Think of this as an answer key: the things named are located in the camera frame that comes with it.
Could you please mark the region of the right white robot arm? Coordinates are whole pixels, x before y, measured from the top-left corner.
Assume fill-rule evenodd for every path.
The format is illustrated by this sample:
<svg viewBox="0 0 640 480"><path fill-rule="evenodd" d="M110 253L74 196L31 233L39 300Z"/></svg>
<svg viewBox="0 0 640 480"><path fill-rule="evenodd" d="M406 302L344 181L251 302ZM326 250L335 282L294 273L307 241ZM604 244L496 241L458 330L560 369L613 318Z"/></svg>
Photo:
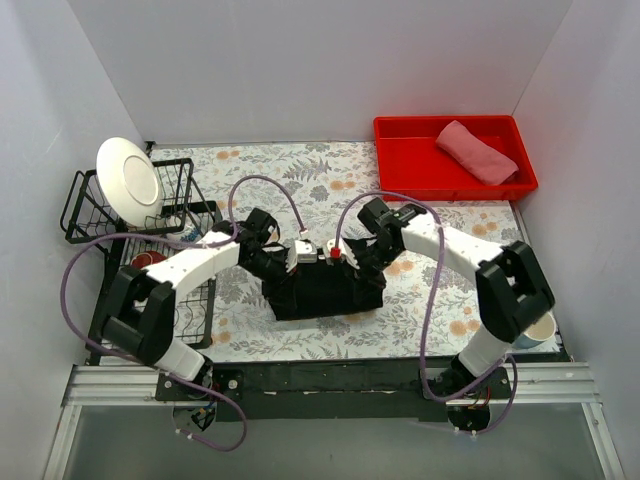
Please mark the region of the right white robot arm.
<svg viewBox="0 0 640 480"><path fill-rule="evenodd" d="M430 206L408 199L390 208L372 193L358 213L374 241L358 255L361 272L382 270L408 251L435 261L423 330L429 329L435 297L444 269L474 283L481 325L449 366L435 377L420 373L425 395L444 403L475 397L489 376L509 360L515 341L555 305L555 297L530 245L507 245L478 239L447 226Z"/></svg>

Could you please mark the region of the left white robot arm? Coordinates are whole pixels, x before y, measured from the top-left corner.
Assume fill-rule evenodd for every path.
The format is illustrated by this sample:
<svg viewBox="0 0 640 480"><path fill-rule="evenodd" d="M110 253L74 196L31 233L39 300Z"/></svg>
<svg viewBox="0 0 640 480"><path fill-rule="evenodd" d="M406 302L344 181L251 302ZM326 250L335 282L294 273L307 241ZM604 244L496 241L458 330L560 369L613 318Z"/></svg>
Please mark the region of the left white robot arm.
<svg viewBox="0 0 640 480"><path fill-rule="evenodd" d="M174 336L176 304L235 266L252 267L255 276L285 275L286 268L264 249L278 230L270 214L255 208L237 225L214 225L201 240L166 260L143 269L122 267L101 313L101 338L139 362L178 377L178 387L188 398L205 398L213 377L203 369L205 357Z"/></svg>

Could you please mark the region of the black t shirt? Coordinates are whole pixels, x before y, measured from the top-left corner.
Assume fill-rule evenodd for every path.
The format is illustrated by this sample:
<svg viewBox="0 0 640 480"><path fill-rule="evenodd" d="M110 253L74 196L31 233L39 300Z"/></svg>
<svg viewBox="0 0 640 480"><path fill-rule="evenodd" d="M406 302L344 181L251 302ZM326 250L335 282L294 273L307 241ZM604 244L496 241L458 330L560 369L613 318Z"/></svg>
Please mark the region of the black t shirt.
<svg viewBox="0 0 640 480"><path fill-rule="evenodd" d="M292 283L267 285L262 281L262 295L278 321L352 315L383 306L383 273L365 278L346 262L329 265L323 250L317 250L316 263L287 269L292 273Z"/></svg>

